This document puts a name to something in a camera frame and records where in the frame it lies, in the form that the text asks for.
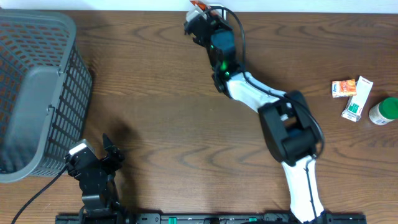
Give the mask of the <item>green lid seasoning jar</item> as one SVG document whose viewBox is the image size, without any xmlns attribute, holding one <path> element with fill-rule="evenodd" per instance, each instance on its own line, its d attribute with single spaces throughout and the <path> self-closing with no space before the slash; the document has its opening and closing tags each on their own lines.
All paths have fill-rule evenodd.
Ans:
<svg viewBox="0 0 398 224">
<path fill-rule="evenodd" d="M 376 125 L 385 125 L 396 120 L 397 98 L 389 97 L 369 110 L 369 119 Z"/>
</svg>

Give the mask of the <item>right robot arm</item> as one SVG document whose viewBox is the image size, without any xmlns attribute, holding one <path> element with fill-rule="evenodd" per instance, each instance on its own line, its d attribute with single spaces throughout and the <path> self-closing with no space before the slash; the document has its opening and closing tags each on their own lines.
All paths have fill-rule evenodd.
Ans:
<svg viewBox="0 0 398 224">
<path fill-rule="evenodd" d="M 275 90 L 246 70 L 245 59 L 236 56 L 233 28 L 219 11 L 228 9 L 193 9 L 184 31 L 206 48 L 216 89 L 258 114 L 266 146 L 285 172 L 292 215 L 300 223 L 316 223 L 324 212 L 315 175 L 317 145 L 325 144 L 322 129 L 301 92 Z"/>
</svg>

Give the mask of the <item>red chocolate bar wrapper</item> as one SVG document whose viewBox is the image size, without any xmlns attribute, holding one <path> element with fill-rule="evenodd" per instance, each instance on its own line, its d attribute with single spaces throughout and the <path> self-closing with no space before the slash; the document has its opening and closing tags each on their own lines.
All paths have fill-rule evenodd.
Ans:
<svg viewBox="0 0 398 224">
<path fill-rule="evenodd" d="M 198 6 L 202 11 L 205 11 L 206 9 L 208 9 L 208 6 L 207 6 L 206 3 L 203 2 L 203 1 L 199 1 L 199 0 L 190 0 L 190 2 L 191 2 L 194 6 Z"/>
</svg>

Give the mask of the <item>white green carton box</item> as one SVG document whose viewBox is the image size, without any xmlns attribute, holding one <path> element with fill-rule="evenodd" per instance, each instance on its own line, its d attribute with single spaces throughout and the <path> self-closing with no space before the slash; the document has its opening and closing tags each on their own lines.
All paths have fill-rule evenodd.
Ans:
<svg viewBox="0 0 398 224">
<path fill-rule="evenodd" d="M 356 95 L 349 98 L 341 116 L 353 122 L 359 121 L 372 87 L 372 81 L 360 76 L 356 82 Z"/>
</svg>

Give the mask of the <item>orange tissue pack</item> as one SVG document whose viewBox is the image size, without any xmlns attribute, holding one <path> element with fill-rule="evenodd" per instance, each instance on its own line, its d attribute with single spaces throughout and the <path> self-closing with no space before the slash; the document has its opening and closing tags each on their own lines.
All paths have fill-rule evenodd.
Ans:
<svg viewBox="0 0 398 224">
<path fill-rule="evenodd" d="M 355 79 L 332 81 L 331 95 L 333 98 L 356 96 L 356 82 Z"/>
</svg>

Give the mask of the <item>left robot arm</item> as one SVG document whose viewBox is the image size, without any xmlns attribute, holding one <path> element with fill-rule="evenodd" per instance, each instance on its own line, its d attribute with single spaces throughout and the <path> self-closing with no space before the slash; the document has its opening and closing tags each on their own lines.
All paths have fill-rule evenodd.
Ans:
<svg viewBox="0 0 398 224">
<path fill-rule="evenodd" d="M 82 139 L 65 156 L 68 175 L 79 181 L 83 208 L 80 223 L 127 223 L 126 210 L 121 206 L 114 178 L 122 168 L 124 155 L 110 138 L 103 134 L 107 155 L 97 158 L 92 145 Z"/>
</svg>

